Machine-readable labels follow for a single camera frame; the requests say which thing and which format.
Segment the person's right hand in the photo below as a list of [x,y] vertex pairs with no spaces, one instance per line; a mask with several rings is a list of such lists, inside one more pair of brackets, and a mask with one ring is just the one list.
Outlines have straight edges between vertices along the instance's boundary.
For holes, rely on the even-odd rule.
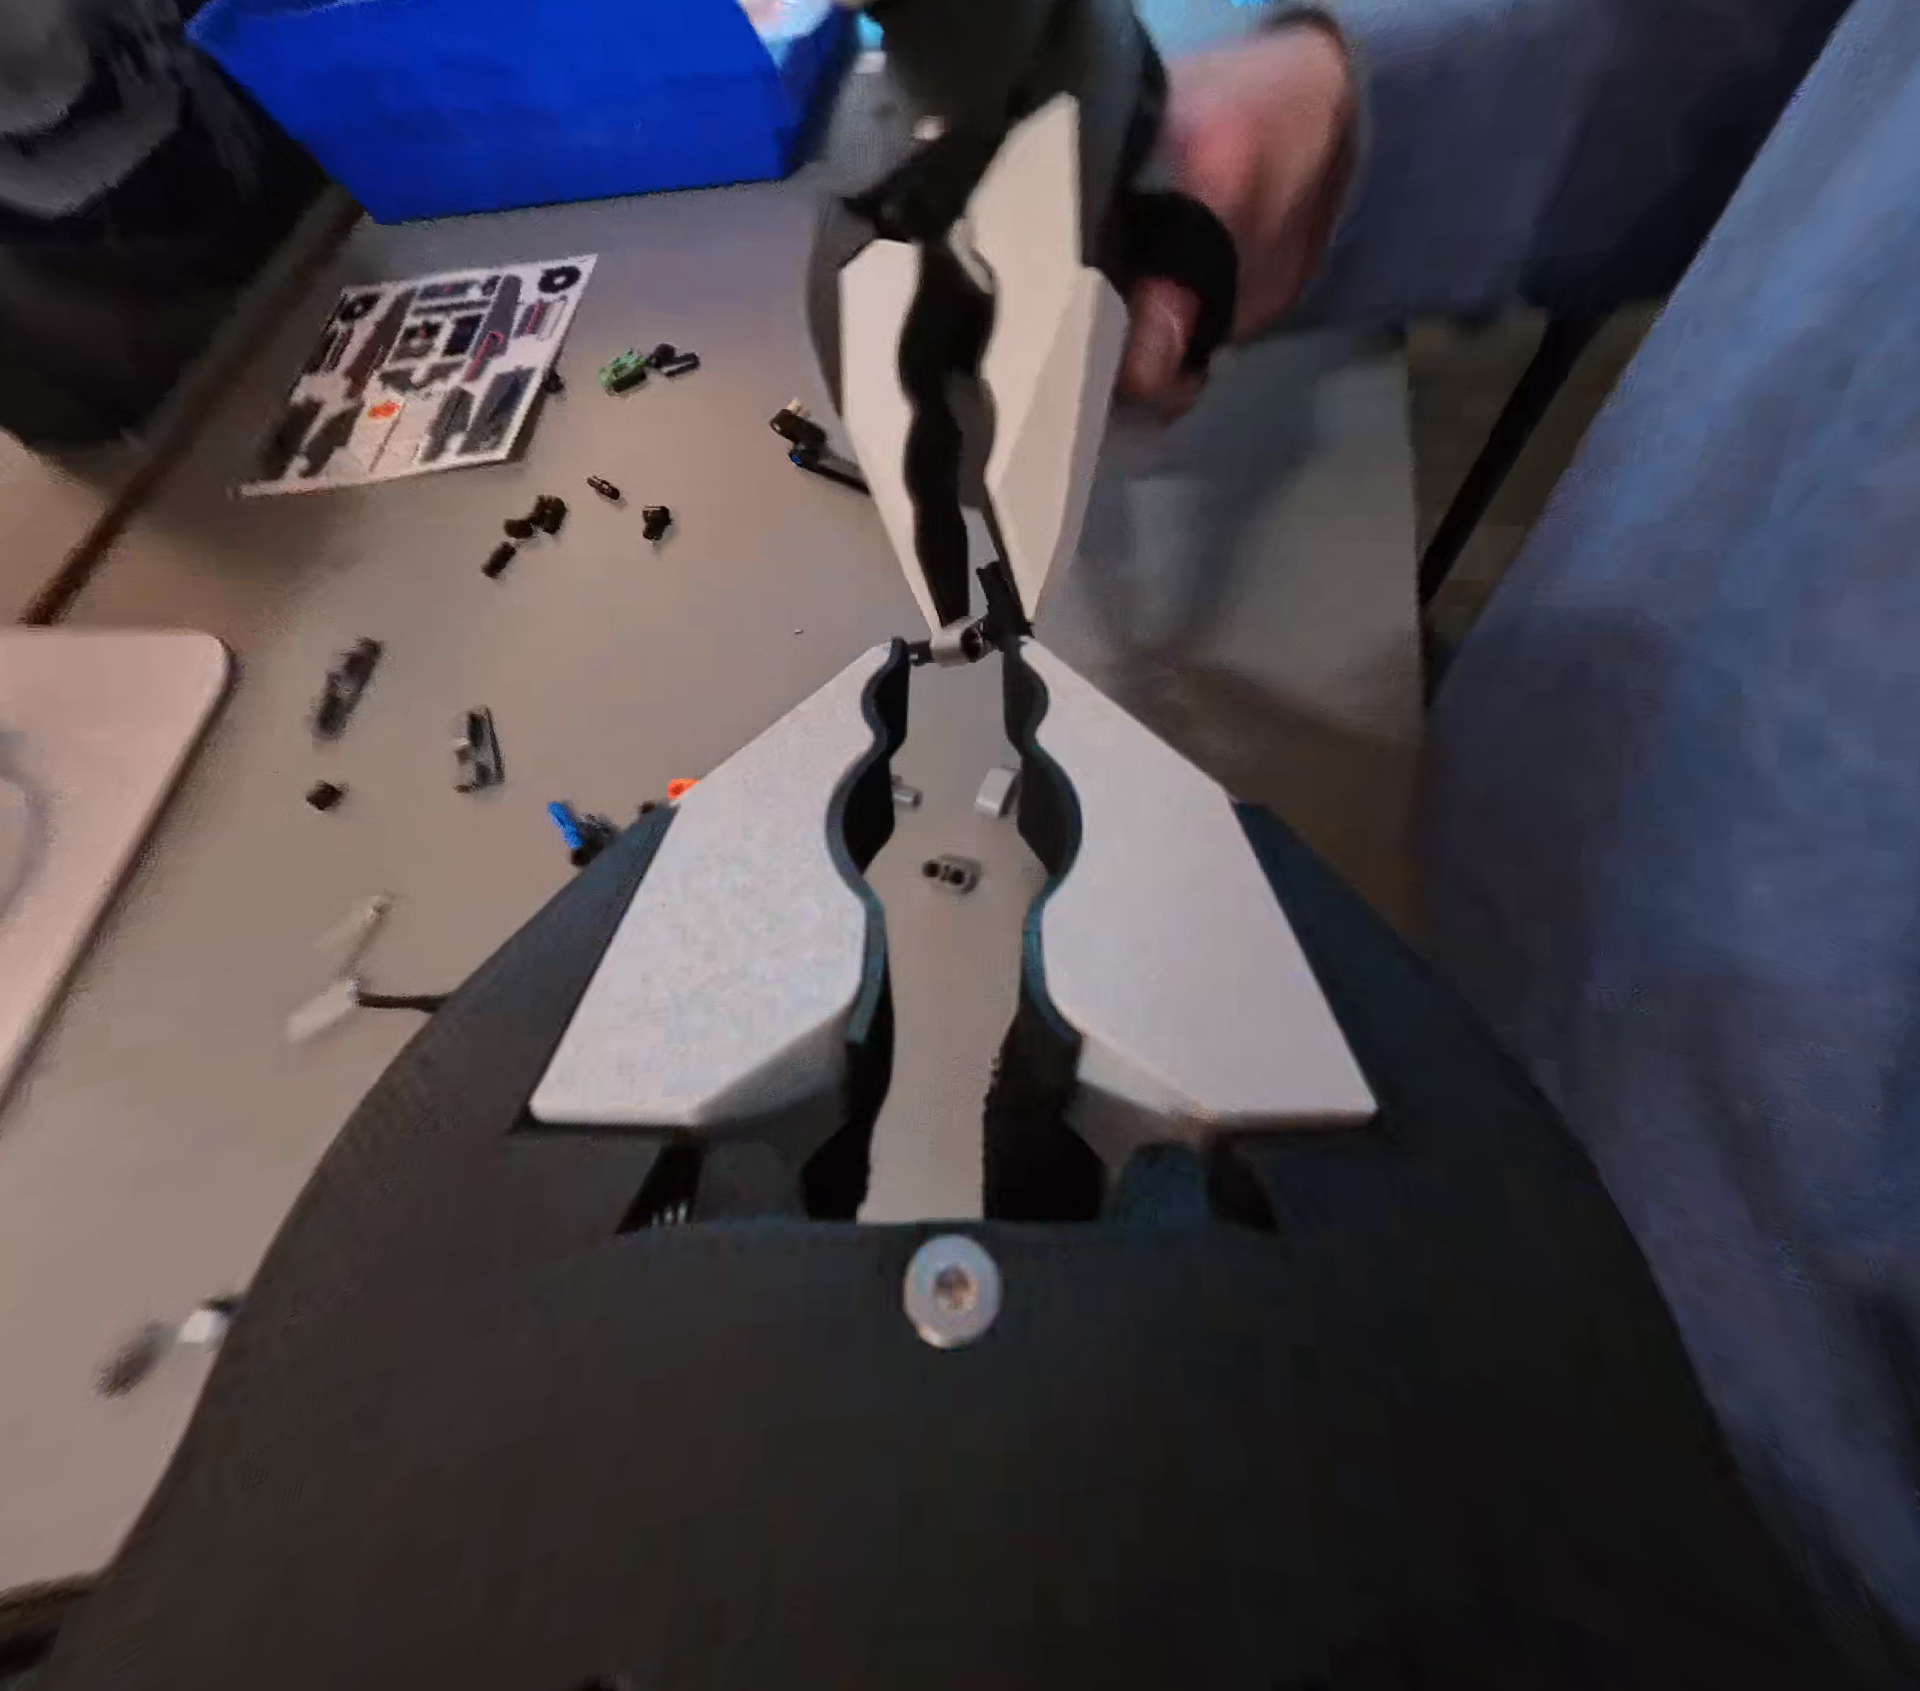
[[1301,297],[1340,215],[1352,143],[1352,60],[1324,14],[1172,62],[1158,165],[1238,248],[1220,347],[1265,336]]

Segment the person's right forearm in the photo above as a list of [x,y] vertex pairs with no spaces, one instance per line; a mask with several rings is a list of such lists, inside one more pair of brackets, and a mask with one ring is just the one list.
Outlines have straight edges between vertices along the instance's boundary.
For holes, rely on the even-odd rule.
[[1351,0],[1352,142],[1301,322],[1670,289],[1855,0]]

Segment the black table leg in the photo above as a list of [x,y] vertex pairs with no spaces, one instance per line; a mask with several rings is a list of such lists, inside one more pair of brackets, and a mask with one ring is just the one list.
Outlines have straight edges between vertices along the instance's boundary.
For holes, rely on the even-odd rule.
[[1544,322],[1534,352],[1522,365],[1518,381],[1506,391],[1480,452],[1465,468],[1452,501],[1439,514],[1422,552],[1414,587],[1422,609],[1427,609],[1435,596],[1446,586],[1446,577],[1472,540],[1474,526],[1489,511],[1527,439],[1536,433],[1554,397],[1569,381],[1578,356],[1592,347],[1599,327],[1603,313],[1569,313]]

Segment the lego sticker sheet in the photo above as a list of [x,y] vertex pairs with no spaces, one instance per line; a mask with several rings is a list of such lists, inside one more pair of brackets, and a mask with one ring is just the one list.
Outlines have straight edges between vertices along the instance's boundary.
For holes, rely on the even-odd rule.
[[596,254],[347,285],[233,494],[306,498],[515,460],[561,395]]

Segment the dark grey connector with hole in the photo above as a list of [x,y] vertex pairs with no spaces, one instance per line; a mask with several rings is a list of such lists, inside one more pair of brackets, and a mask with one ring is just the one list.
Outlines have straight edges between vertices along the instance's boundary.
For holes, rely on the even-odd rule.
[[179,1318],[152,1318],[131,1329],[92,1374],[101,1396],[138,1391],[161,1362],[179,1351],[212,1351],[243,1310],[243,1294],[204,1296]]

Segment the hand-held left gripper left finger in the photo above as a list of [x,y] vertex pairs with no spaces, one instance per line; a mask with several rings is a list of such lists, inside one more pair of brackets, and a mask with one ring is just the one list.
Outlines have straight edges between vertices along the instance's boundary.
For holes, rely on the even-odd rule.
[[861,650],[648,822],[648,857],[529,1091],[558,1131],[699,1154],[705,1217],[848,1217],[889,1085],[886,917],[868,867],[911,655]]

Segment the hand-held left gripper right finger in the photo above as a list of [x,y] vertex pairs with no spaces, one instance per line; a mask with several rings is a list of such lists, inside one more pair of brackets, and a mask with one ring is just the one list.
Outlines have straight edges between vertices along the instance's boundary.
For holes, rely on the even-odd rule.
[[1146,1150],[1373,1122],[1231,792],[1037,642],[1004,649],[1043,867],[994,1058],[994,1214],[1095,1217]]

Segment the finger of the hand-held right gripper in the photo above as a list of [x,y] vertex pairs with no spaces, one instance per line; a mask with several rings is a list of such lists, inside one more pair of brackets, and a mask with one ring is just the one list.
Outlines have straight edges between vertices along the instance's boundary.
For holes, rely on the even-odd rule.
[[950,301],[922,293],[922,248],[873,238],[839,277],[839,415],[922,630],[970,621],[962,428],[946,389]]
[[973,511],[1037,622],[1080,540],[1128,337],[1121,293],[1084,250],[1072,94],[1008,131],[950,240],[990,293]]

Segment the blue plastic bin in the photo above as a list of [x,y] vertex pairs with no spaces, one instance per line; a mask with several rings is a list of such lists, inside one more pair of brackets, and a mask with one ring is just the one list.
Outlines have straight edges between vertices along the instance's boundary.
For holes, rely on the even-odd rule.
[[209,57],[383,223],[785,177],[856,47],[733,0],[209,0]]

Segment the black lego set box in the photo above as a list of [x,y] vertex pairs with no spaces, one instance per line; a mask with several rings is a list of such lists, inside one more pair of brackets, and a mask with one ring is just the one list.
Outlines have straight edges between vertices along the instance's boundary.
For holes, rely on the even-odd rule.
[[4,0],[4,428],[147,424],[323,192],[187,40],[209,0]]

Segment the person's blue sweatshirt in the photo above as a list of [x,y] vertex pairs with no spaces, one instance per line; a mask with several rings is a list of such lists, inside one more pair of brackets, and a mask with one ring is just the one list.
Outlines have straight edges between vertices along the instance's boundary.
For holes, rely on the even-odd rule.
[[1915,0],[1855,0],[1443,680],[1431,941],[1915,1680]]

